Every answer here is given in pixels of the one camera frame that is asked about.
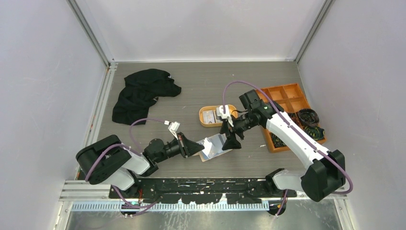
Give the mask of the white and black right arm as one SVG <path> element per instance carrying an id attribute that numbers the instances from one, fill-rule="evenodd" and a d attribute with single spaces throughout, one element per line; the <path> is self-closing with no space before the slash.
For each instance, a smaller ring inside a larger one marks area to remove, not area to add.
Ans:
<path id="1" fill-rule="evenodd" d="M 303 172 L 278 169 L 270 174 L 266 191 L 277 197 L 284 190 L 304 192 L 313 201 L 321 201 L 349 182 L 345 172 L 345 157 L 339 150 L 330 151 L 304 132 L 284 109 L 270 98 L 264 102 L 257 91 L 251 90 L 239 97 L 246 112 L 235 118 L 226 104 L 218 107 L 223 123 L 220 129 L 226 141 L 223 150 L 240 149 L 237 137 L 261 126 L 278 137 L 300 160 Z"/>

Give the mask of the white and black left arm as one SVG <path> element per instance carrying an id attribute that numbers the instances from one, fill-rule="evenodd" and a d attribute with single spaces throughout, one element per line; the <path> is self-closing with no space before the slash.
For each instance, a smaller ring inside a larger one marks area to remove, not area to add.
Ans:
<path id="1" fill-rule="evenodd" d="M 171 142 L 155 138 L 143 152 L 125 145 L 116 135 L 97 141 L 76 154 L 76 160 L 90 184 L 107 183 L 121 190 L 128 198 L 138 195 L 138 175 L 150 176 L 157 163 L 181 155 L 188 158 L 204 150 L 204 145 L 191 141 L 181 132 Z"/>

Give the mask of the black cloth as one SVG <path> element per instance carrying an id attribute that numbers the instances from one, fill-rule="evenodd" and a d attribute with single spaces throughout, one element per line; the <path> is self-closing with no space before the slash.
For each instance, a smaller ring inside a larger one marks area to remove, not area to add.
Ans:
<path id="1" fill-rule="evenodd" d="M 124 83 L 112 112 L 112 121 L 124 125 L 137 120 L 141 120 L 140 125 L 145 124 L 150 107 L 160 97 L 176 97 L 182 90 L 169 72 L 160 69 L 132 73 L 125 77 Z"/>

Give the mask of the green patterned rolled tie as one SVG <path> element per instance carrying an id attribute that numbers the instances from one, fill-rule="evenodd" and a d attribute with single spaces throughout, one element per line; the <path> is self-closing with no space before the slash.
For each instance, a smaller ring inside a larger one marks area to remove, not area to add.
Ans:
<path id="1" fill-rule="evenodd" d="M 271 135 L 271 142 L 272 145 L 275 149 L 277 148 L 283 148 L 286 147 L 287 145 L 279 138 L 277 137 L 274 133 L 270 133 Z"/>
<path id="2" fill-rule="evenodd" d="M 319 126 L 305 126 L 303 127 L 303 130 L 308 136 L 310 136 L 315 141 L 325 139 L 325 130 Z"/>

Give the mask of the aluminium front rail frame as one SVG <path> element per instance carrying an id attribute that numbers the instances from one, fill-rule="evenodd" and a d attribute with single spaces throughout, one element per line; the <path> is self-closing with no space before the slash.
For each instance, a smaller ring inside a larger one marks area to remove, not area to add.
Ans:
<path id="1" fill-rule="evenodd" d="M 284 193 L 262 178 L 141 178 L 132 195 L 122 196 L 109 184 L 90 185 L 66 181 L 60 201 L 70 201 L 73 211 L 277 211 Z"/>

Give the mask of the dark patterned rolled tie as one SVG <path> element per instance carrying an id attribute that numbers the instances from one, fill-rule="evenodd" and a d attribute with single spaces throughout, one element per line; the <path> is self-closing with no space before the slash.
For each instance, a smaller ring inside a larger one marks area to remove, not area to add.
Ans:
<path id="1" fill-rule="evenodd" d="M 290 119 L 297 124 L 299 127 L 301 126 L 300 120 L 298 118 L 298 116 L 296 115 L 296 113 L 288 113 L 288 116 L 290 117 Z"/>

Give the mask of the yellow oval tray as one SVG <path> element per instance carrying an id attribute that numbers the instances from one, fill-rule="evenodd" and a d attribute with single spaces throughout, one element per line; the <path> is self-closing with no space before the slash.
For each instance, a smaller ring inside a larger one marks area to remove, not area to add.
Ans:
<path id="1" fill-rule="evenodd" d="M 217 114 L 219 105 L 205 106 L 199 110 L 199 120 L 203 127 L 220 127 L 221 117 Z"/>

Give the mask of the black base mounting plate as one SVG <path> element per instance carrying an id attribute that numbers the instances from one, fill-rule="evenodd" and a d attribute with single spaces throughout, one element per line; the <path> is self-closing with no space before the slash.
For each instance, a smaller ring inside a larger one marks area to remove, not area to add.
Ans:
<path id="1" fill-rule="evenodd" d="M 227 204 L 258 204 L 264 198 L 283 198 L 283 191 L 266 178 L 140 178 L 127 199 L 140 198 L 145 203 L 192 202 L 216 204 L 226 198 Z"/>

